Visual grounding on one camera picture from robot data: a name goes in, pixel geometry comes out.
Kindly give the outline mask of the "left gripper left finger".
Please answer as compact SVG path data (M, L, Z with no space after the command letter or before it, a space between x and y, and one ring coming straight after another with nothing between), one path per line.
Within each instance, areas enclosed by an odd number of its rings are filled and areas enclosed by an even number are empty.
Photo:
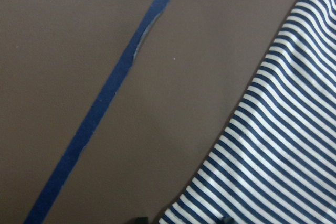
M130 224L149 224L148 217L136 217L130 221Z

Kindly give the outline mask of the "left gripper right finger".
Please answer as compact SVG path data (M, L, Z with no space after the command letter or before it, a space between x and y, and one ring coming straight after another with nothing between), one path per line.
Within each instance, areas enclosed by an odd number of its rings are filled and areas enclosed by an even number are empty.
M236 221L232 217L225 217L220 221L220 224L236 224Z

